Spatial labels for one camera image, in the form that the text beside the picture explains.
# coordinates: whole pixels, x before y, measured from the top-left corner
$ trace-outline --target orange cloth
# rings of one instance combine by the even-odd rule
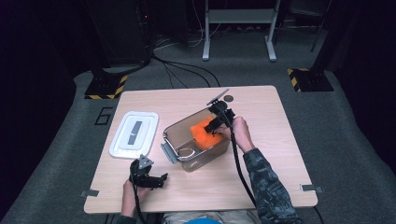
[[[207,150],[210,147],[213,147],[224,138],[224,136],[219,133],[213,134],[207,133],[205,131],[205,126],[208,125],[212,119],[212,117],[208,117],[207,119],[204,119],[196,125],[190,127],[195,145],[201,150]]]

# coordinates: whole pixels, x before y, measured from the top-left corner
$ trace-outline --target person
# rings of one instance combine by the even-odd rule
[[[231,138],[231,130],[220,126],[217,133]],[[242,117],[233,120],[235,142],[244,153],[243,158],[247,167],[251,187],[256,201],[257,214],[262,223],[302,224],[303,220],[297,215],[291,204],[290,196],[280,182],[271,164],[253,144],[247,122]],[[134,192],[131,182],[124,184],[122,195],[122,210],[117,224],[135,224]],[[138,189],[139,198],[149,189]]]

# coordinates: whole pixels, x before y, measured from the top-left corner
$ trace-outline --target clear plastic bin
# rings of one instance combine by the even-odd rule
[[[206,108],[167,127],[163,131],[165,143],[161,144],[161,147],[170,162],[180,162],[185,171],[192,172],[227,151],[230,145],[228,138],[222,139],[213,147],[205,150],[195,145],[190,127],[208,117],[214,118],[215,115]]]

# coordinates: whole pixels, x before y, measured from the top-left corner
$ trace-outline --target white lid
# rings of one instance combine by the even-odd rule
[[[158,115],[154,112],[130,111],[124,115],[110,145],[110,155],[137,159],[146,156],[157,130]]]

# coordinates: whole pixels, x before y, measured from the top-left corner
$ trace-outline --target table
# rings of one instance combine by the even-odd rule
[[[280,0],[276,0],[274,8],[260,9],[209,9],[209,2],[205,0],[205,45],[202,59],[209,60],[210,36],[209,23],[270,23],[269,34],[265,37],[268,56],[271,62],[276,61],[272,42],[276,25]]]
[[[168,173],[163,189],[153,190],[141,203],[143,212],[213,211],[253,209],[236,171],[233,149],[198,170],[188,173],[179,163],[172,164],[163,153],[163,130],[175,122],[203,109],[226,88],[181,90],[126,91],[110,126],[101,158],[93,177],[91,189],[99,190],[97,197],[89,196],[84,205],[88,214],[119,213],[122,185],[129,176],[132,160],[115,159],[109,154],[113,136],[124,114],[129,111],[156,112],[159,115],[148,158],[154,161],[150,176]],[[228,103],[236,116],[248,123],[256,147],[271,162],[273,169],[290,193],[296,207],[314,206],[318,198],[313,191],[302,191],[300,185],[309,185],[300,150],[294,139],[285,111],[273,86],[230,87],[226,93],[233,96]],[[241,169],[250,185],[242,152]]]

